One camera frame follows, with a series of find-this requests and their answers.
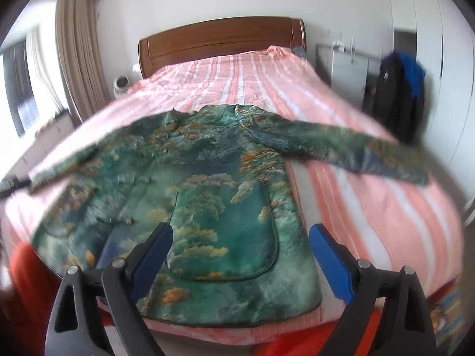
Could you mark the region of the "white round desk fan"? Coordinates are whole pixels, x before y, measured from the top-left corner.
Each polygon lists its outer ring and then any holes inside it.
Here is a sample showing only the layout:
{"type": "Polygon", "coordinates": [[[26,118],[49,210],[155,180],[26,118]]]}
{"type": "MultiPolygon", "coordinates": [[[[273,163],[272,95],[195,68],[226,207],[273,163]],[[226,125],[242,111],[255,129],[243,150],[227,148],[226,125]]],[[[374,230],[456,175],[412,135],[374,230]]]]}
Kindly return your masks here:
{"type": "Polygon", "coordinates": [[[116,76],[113,80],[113,96],[115,100],[119,100],[127,96],[130,88],[130,80],[127,76],[116,76]]]}

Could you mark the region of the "green landscape-print padded jacket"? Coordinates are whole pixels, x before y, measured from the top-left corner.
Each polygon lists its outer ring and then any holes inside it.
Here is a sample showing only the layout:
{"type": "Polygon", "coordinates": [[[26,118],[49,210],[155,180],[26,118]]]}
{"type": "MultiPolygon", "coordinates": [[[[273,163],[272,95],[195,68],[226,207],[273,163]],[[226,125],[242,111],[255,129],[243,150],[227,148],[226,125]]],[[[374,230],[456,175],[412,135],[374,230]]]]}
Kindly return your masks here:
{"type": "Polygon", "coordinates": [[[31,192],[69,177],[32,245],[63,275],[130,254],[159,223],[173,245],[138,299],[149,320],[234,327],[280,322],[322,302],[316,260],[284,158],[428,183],[415,151],[253,105],[144,117],[37,173],[31,192]]]}

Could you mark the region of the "brown wooden headboard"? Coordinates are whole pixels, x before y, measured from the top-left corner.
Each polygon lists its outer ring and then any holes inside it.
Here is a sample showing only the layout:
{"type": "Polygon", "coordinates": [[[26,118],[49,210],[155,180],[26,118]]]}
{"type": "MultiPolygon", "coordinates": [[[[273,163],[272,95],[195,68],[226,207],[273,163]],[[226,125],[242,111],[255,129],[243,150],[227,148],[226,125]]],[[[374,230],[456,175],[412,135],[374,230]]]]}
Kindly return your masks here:
{"type": "Polygon", "coordinates": [[[249,16],[188,24],[139,40],[138,62],[142,78],[146,79],[168,65],[260,51],[272,45],[306,48],[303,20],[249,16]]]}

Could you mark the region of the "white bedside drawer cabinet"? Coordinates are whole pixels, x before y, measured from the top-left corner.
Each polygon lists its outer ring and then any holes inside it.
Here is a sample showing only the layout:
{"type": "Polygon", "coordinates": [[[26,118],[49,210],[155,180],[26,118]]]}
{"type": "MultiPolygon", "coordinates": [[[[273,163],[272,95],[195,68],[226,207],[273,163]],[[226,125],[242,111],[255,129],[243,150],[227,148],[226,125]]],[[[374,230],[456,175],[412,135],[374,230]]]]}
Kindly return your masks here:
{"type": "Polygon", "coordinates": [[[316,66],[331,90],[359,110],[363,110],[375,87],[381,55],[358,50],[351,42],[316,44],[316,66]]]}

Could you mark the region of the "red bed base cover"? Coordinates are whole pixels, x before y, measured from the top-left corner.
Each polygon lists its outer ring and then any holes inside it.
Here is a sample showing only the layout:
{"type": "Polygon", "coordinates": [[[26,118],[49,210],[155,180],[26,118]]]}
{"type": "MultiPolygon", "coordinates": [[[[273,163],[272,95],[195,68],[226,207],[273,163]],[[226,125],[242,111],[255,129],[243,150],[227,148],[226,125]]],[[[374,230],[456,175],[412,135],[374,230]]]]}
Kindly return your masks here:
{"type": "Polygon", "coordinates": [[[9,270],[14,287],[12,324],[26,353],[43,355],[48,321],[61,279],[27,242],[14,249],[9,270]]]}

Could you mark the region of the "pink striped bed sheet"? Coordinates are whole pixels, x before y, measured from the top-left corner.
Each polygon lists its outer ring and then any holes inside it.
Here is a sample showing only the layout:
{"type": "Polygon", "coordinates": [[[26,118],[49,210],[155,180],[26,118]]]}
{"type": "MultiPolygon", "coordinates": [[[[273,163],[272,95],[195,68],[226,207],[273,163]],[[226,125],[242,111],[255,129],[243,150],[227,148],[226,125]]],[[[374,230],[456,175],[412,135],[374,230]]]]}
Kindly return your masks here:
{"type": "MultiPolygon", "coordinates": [[[[337,126],[398,144],[375,120],[339,98],[307,60],[286,48],[272,46],[159,69],[138,81],[126,97],[85,121],[32,170],[32,179],[144,117],[235,104],[253,105],[287,120],[337,126]]],[[[421,155],[413,151],[428,173],[425,185],[355,174],[303,155],[287,155],[284,164],[307,238],[308,229],[322,223],[356,257],[368,259],[379,268],[412,266],[429,295],[461,273],[462,228],[450,197],[428,172],[421,155]]],[[[10,232],[17,240],[28,239],[32,245],[39,223],[68,184],[69,177],[64,177],[36,192],[29,187],[7,201],[10,232]]],[[[221,344],[271,341],[282,333],[312,328],[341,315],[344,305],[331,294],[322,272],[316,269],[322,291],[320,306],[286,321],[208,327],[144,319],[153,330],[221,344]]]]}

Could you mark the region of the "beige curtain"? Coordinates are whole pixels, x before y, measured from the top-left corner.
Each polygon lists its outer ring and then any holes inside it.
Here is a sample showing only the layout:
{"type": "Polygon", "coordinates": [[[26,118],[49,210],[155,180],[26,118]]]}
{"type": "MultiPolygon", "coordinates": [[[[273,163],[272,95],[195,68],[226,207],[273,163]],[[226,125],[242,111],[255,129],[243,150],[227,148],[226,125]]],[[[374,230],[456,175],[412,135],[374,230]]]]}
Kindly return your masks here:
{"type": "Polygon", "coordinates": [[[94,0],[57,0],[56,46],[72,106],[84,122],[110,102],[96,35],[94,0]]]}

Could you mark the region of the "white wardrobe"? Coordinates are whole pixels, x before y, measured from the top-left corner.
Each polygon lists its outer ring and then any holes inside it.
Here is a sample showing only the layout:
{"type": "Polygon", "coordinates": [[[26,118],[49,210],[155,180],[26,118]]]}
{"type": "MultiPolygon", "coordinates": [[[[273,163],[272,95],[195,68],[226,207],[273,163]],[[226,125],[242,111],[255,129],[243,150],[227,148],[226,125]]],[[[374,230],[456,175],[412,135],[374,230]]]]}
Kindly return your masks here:
{"type": "Polygon", "coordinates": [[[390,0],[426,71],[420,138],[462,196],[474,196],[474,31],[452,0],[390,0]]]}

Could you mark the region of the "white window bench cabinet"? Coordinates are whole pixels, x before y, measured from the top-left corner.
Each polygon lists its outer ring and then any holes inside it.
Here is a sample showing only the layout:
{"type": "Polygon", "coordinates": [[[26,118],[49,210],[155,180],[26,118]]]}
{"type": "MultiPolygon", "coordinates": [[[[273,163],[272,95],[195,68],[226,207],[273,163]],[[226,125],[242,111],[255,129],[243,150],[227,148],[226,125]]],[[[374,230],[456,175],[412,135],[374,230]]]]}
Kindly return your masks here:
{"type": "Polygon", "coordinates": [[[28,175],[74,130],[71,115],[66,111],[37,133],[25,134],[10,146],[2,147],[1,178],[28,175]]]}

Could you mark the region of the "black and blue hanging jacket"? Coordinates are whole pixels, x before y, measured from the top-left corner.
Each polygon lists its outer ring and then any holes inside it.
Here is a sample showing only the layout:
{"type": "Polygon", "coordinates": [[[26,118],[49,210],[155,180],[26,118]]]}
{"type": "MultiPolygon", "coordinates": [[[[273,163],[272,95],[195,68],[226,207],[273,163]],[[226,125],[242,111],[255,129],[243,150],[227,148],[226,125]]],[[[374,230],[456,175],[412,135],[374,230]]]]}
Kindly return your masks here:
{"type": "Polygon", "coordinates": [[[411,55],[394,51],[380,64],[371,116],[401,143],[415,142],[425,107],[426,71],[411,55]]]}

